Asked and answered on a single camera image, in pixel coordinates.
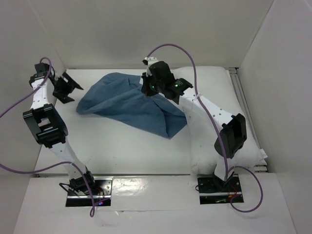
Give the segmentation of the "blue pillowcase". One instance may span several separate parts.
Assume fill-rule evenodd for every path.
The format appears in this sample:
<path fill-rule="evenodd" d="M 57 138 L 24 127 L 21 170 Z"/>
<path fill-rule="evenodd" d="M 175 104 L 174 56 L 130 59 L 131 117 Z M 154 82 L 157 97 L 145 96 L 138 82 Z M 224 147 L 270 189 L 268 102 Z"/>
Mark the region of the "blue pillowcase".
<path fill-rule="evenodd" d="M 140 76 L 110 73 L 91 86 L 79 101 L 79 115 L 97 115 L 137 129 L 173 138 L 187 125 L 185 114 L 161 95 L 141 92 Z"/>

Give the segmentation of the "white pillow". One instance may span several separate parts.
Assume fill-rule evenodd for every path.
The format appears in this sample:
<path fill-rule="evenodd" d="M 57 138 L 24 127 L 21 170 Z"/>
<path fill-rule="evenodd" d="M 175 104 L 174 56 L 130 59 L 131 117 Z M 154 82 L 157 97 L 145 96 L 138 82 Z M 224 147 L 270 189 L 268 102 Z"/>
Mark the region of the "white pillow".
<path fill-rule="evenodd" d="M 173 70 L 176 78 L 184 78 L 191 84 L 197 83 L 198 92 L 219 108 L 233 114 L 244 114 L 228 71 L 216 66 L 183 67 Z M 215 169 L 225 171 L 224 162 L 214 148 L 217 134 L 207 115 L 200 117 L 185 111 L 187 127 L 191 139 L 190 167 L 192 175 L 209 175 Z M 249 124 L 247 127 L 247 140 L 243 148 L 234 156 L 234 163 L 238 166 L 252 167 L 265 165 L 266 161 L 252 135 Z"/>

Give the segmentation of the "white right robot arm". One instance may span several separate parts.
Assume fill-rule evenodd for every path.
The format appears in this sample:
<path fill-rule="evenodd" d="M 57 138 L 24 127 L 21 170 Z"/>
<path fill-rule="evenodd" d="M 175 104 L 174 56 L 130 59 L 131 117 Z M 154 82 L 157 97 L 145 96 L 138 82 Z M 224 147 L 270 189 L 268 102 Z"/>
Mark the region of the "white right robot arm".
<path fill-rule="evenodd" d="M 241 114 L 230 114 L 203 97 L 191 84 L 183 78 L 175 78 L 169 65 L 155 57 L 143 59 L 146 71 L 142 73 L 141 91 L 151 97 L 163 94 L 168 100 L 183 108 L 184 113 L 203 121 L 204 125 L 212 124 L 216 132 L 214 149 L 220 161 L 211 175 L 213 186 L 224 191 L 231 184 L 233 177 L 233 158 L 247 139 L 246 119 Z"/>

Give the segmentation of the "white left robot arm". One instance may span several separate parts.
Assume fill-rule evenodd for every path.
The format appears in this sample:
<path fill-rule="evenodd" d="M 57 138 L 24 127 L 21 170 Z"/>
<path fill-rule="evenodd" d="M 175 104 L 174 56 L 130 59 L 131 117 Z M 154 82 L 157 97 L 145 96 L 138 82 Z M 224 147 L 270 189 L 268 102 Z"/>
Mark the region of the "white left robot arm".
<path fill-rule="evenodd" d="M 67 126 L 48 99 L 49 94 L 52 94 L 63 104 L 72 102 L 73 98 L 69 94 L 82 87 L 66 72 L 56 77 L 53 66 L 47 63 L 35 64 L 35 70 L 36 73 L 29 80 L 34 90 L 33 102 L 30 110 L 23 113 L 23 119 L 36 142 L 66 162 L 64 167 L 72 192 L 92 194 L 96 190 L 95 179 L 70 146 Z"/>

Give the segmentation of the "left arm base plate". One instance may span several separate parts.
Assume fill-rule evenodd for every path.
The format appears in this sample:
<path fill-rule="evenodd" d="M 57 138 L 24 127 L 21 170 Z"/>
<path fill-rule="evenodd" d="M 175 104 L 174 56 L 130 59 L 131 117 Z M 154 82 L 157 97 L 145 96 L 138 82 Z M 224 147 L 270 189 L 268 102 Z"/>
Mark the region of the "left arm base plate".
<path fill-rule="evenodd" d="M 67 185 L 62 185 L 67 191 L 66 207 L 92 207 L 89 192 L 74 191 Z M 96 207 L 111 206 L 113 179 L 95 177 L 95 186 L 91 188 Z"/>

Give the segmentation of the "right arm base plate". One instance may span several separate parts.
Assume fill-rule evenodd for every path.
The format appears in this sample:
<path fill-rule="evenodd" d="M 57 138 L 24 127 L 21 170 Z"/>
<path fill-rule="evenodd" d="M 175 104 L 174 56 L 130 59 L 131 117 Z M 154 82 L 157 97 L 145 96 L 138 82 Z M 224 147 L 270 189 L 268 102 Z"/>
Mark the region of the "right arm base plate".
<path fill-rule="evenodd" d="M 238 176 L 234 176 L 225 185 L 218 177 L 212 175 L 198 177 L 195 190 L 199 193 L 200 205 L 243 203 L 244 198 Z"/>

